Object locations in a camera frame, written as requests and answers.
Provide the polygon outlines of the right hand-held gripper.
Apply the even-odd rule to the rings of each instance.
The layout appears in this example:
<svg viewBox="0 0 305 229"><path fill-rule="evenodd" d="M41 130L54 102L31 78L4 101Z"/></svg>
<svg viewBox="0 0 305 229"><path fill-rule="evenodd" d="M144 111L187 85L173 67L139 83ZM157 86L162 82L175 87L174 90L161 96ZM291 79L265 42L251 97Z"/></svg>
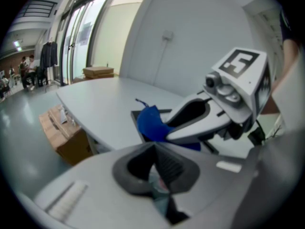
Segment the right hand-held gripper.
<svg viewBox="0 0 305 229"><path fill-rule="evenodd" d="M172 127L168 142L186 145L214 137L237 140L256 122L271 94L272 77L267 53L232 48L205 77L208 94L192 94L165 119ZM208 103L210 97L216 103Z"/></svg>

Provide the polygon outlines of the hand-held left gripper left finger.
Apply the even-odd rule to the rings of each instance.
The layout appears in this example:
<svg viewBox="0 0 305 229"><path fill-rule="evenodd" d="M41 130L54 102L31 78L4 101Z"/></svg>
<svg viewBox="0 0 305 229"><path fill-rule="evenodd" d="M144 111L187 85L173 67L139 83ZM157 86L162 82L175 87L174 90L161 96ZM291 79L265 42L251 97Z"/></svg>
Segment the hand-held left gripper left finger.
<svg viewBox="0 0 305 229"><path fill-rule="evenodd" d="M44 211L63 205L57 198L72 183L83 193L64 223L70 227L166 227L167 220L157 211L152 199L128 194L112 176L114 163L140 148L91 156L48 183L34 202Z"/></svg>

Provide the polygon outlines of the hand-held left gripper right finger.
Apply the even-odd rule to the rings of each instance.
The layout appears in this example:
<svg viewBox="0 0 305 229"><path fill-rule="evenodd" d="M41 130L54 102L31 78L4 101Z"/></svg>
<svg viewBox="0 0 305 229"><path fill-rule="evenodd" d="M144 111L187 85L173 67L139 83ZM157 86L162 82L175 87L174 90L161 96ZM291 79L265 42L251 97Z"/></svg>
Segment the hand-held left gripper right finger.
<svg viewBox="0 0 305 229"><path fill-rule="evenodd" d="M170 227L187 220L214 203L242 175L250 180L258 151L252 148L247 158L218 156L183 147L155 144L155 167L165 184L156 193L158 212L155 225Z"/></svg>

